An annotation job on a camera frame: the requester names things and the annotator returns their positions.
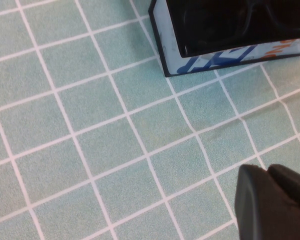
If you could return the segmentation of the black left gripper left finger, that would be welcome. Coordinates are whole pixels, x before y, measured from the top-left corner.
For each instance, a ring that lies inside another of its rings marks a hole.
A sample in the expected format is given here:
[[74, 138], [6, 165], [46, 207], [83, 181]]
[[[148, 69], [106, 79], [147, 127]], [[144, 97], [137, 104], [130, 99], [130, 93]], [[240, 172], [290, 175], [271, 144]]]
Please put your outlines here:
[[261, 167], [239, 167], [234, 208], [241, 240], [300, 240], [299, 205]]

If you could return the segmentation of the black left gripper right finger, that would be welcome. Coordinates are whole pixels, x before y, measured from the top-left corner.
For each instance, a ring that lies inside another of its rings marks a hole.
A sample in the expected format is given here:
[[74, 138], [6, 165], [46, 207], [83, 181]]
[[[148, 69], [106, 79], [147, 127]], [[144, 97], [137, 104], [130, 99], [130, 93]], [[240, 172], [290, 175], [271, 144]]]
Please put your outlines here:
[[289, 198], [300, 207], [300, 174], [281, 164], [270, 165], [267, 172]]

